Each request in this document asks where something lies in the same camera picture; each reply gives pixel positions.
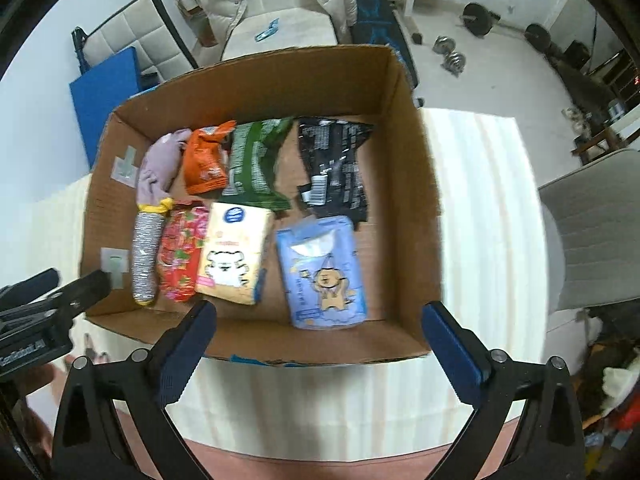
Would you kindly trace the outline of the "purple cloth silver dish sponge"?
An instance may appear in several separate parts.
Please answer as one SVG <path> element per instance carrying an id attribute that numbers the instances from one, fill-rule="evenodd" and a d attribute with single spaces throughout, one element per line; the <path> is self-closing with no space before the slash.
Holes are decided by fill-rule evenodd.
<path id="1" fill-rule="evenodd" d="M 181 166 L 191 129 L 166 133 L 146 151 L 138 174 L 138 213 L 132 237 L 132 296 L 140 306 L 157 294 L 155 261 L 168 212 L 174 208 L 169 190 Z"/>

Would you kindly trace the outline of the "open cardboard box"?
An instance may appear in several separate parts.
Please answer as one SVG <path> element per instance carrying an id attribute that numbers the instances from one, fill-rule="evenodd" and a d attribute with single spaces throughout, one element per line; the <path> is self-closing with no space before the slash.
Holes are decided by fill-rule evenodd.
<path id="1" fill-rule="evenodd" d="M 88 319 L 147 344 L 188 305 L 208 354 L 360 364 L 422 356 L 440 296 L 439 199 L 404 66 L 386 47 L 279 50 L 194 70 L 122 103 L 101 136 L 84 271 L 130 267 Z"/>

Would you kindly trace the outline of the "black blue weight bench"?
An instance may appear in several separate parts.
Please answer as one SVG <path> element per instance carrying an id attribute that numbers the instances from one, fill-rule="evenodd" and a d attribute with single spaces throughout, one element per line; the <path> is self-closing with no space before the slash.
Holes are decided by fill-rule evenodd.
<path id="1" fill-rule="evenodd" d="M 391 48 L 404 66 L 409 87 L 416 91 L 418 72 L 390 3 L 387 0 L 356 0 L 356 3 L 357 19 L 350 28 L 352 42 Z"/>

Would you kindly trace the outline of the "black snack bag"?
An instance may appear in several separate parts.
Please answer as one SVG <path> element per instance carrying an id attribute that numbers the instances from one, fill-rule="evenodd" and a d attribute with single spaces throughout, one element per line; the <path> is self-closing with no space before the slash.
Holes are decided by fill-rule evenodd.
<path id="1" fill-rule="evenodd" d="M 346 216 L 354 226 L 368 220 L 368 200 L 357 151 L 373 126 L 322 117 L 298 120 L 298 151 L 307 184 L 297 187 L 299 200 L 316 217 Z"/>

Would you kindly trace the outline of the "grey office chair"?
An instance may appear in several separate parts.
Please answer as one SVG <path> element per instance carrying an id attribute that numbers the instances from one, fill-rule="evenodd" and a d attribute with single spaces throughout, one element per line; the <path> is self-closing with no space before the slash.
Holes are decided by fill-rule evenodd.
<path id="1" fill-rule="evenodd" d="M 639 298 L 639 153 L 608 154 L 539 190 L 548 311 Z"/>

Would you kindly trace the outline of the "orange snack bag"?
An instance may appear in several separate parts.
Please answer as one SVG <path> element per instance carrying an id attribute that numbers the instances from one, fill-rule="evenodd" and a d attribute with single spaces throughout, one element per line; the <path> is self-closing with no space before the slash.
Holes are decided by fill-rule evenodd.
<path id="1" fill-rule="evenodd" d="M 228 184 L 226 145 L 236 127 L 235 120 L 218 126 L 194 130 L 183 155 L 186 192 L 201 195 L 225 188 Z"/>

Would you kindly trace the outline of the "chrome dumbbell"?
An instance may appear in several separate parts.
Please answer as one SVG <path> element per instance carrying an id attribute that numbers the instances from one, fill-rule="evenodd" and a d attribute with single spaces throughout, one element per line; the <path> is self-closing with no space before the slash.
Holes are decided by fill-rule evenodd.
<path id="1" fill-rule="evenodd" d="M 459 77 L 465 69 L 466 57 L 457 50 L 454 38 L 438 36 L 433 44 L 433 51 L 442 56 L 442 68 Z"/>

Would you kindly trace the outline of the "green snack bag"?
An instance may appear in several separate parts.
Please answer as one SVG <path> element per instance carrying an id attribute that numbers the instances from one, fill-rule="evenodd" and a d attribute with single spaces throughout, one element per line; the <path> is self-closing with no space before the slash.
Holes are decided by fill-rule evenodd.
<path id="1" fill-rule="evenodd" d="M 291 208 L 276 189 L 276 163 L 294 119 L 265 119 L 237 125 L 228 162 L 228 184 L 218 202 L 272 211 Z"/>

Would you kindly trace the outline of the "blue flat board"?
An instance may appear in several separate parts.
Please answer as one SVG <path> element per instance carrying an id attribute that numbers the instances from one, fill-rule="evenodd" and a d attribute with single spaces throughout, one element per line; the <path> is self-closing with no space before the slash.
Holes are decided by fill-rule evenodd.
<path id="1" fill-rule="evenodd" d="M 141 90 L 141 74 L 134 47 L 110 56 L 70 83 L 70 94 L 89 168 L 96 161 L 108 116 Z"/>

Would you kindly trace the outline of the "white padded chair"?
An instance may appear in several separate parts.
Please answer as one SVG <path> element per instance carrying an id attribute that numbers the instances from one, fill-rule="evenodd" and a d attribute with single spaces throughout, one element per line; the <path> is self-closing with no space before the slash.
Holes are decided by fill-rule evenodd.
<path id="1" fill-rule="evenodd" d="M 159 82 L 198 68 L 162 0 L 131 0 L 88 34 L 77 26 L 72 40 L 82 74 L 129 48 L 142 75 Z"/>

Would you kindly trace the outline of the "black barbell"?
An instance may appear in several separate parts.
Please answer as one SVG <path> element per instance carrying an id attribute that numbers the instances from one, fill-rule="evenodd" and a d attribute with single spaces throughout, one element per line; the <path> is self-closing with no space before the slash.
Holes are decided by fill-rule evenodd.
<path id="1" fill-rule="evenodd" d="M 463 26 L 474 36 L 484 38 L 496 27 L 518 32 L 538 52 L 546 52 L 551 44 L 551 36 L 541 24 L 532 23 L 526 27 L 508 24 L 500 14 L 488 10 L 477 2 L 468 3 L 460 15 Z"/>

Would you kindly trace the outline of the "red candy packet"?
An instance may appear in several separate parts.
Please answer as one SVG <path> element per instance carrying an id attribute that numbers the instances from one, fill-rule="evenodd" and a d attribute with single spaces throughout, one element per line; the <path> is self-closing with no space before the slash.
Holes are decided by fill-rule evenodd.
<path id="1" fill-rule="evenodd" d="M 169 213 L 156 270 L 160 291 L 172 301 L 186 302 L 195 294 L 208 216 L 208 208 L 199 200 L 178 203 Z"/>

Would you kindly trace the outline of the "blue tissue pack brown bear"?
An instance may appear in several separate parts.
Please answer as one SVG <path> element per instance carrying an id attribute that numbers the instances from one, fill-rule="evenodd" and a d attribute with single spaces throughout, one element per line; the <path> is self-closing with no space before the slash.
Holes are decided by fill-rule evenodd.
<path id="1" fill-rule="evenodd" d="M 307 219 L 276 233 L 291 323 L 300 330 L 338 330 L 368 317 L 352 220 Z"/>

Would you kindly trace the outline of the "yellow tissue pack white bear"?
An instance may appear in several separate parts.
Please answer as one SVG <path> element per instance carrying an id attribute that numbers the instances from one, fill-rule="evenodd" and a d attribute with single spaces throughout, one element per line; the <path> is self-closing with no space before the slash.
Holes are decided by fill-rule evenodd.
<path id="1" fill-rule="evenodd" d="M 257 304 L 273 222 L 270 209 L 212 203 L 195 290 L 234 304 Z"/>

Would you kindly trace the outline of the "blue clip on stool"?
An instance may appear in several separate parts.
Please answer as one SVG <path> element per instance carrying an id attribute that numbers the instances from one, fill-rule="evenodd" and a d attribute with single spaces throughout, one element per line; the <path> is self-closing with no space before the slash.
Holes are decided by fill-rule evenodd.
<path id="1" fill-rule="evenodd" d="M 261 32 L 258 32 L 258 34 L 255 36 L 255 41 L 263 42 L 268 38 L 274 36 L 278 31 L 279 31 L 279 19 L 275 18 L 269 23 L 269 25 L 264 30 L 262 30 Z"/>

